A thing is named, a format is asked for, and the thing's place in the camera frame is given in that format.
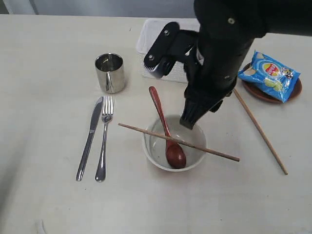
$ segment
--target chip bag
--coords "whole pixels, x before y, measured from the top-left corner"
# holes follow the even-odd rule
[[[253,83],[264,93],[285,102],[291,95],[300,73],[275,59],[255,51],[250,67],[238,77]]]

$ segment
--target bowl rim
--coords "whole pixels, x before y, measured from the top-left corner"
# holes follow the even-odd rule
[[[179,118],[180,118],[179,115],[167,115],[167,116],[165,116],[165,118],[168,118],[168,117],[179,117]],[[147,128],[145,128],[145,129],[146,129],[146,130],[150,130],[150,129],[156,124],[157,121],[159,121],[159,117],[156,118],[155,121],[153,121],[152,124],[150,124],[150,125],[149,125]],[[201,127],[200,127],[197,123],[196,123],[195,125],[199,128],[200,132],[202,133],[202,135],[203,135],[203,137],[204,137],[204,141],[205,141],[206,144],[207,144],[206,136],[205,136],[203,130],[201,129]],[[190,165],[190,166],[188,166],[188,167],[181,168],[181,169],[173,169],[173,168],[164,167],[164,166],[160,165],[159,163],[157,163],[157,162],[150,156],[150,154],[148,153],[147,146],[146,146],[146,141],[145,141],[145,135],[146,135],[145,133],[142,133],[142,145],[143,145],[143,150],[144,150],[144,152],[145,152],[146,157],[149,159],[149,161],[150,161],[152,164],[154,164],[155,166],[157,166],[157,167],[159,167],[160,169],[163,169],[163,170],[165,170],[165,171],[169,171],[169,172],[183,172],[183,171],[190,170],[190,169],[194,168],[195,166],[197,166],[198,164],[200,164],[201,161],[202,161],[202,160],[204,159],[204,157],[205,157],[205,153],[203,153],[203,155],[199,158],[199,160],[198,160],[196,163],[194,163],[194,164],[192,164],[192,165]]]

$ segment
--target fork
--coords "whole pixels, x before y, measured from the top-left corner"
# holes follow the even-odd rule
[[[102,111],[102,121],[104,123],[103,142],[101,148],[101,155],[97,165],[96,181],[102,182],[106,178],[106,163],[105,163],[105,151],[106,151],[106,139],[107,128],[110,121],[113,119],[114,104],[111,96],[104,97],[104,105]]]

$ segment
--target white basket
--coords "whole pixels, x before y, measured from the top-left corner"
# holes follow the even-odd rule
[[[136,51],[140,56],[141,74],[146,78],[155,78],[145,70],[143,60],[163,27],[169,22],[178,22],[180,29],[199,31],[199,23],[196,19],[147,19],[142,27],[140,37],[136,43]],[[183,70],[183,63],[176,62],[172,71],[162,80],[187,83],[186,74]]]

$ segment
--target red wooden spoon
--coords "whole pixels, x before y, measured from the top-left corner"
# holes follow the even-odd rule
[[[153,86],[151,86],[149,90],[150,90],[152,100],[159,114],[162,126],[164,127],[165,135],[167,137],[171,137],[166,119],[162,112],[161,103],[160,103],[157,90]],[[178,143],[175,143],[174,141],[166,140],[166,158],[170,166],[172,166],[175,169],[184,168],[186,165],[186,156],[183,152],[183,149]]]

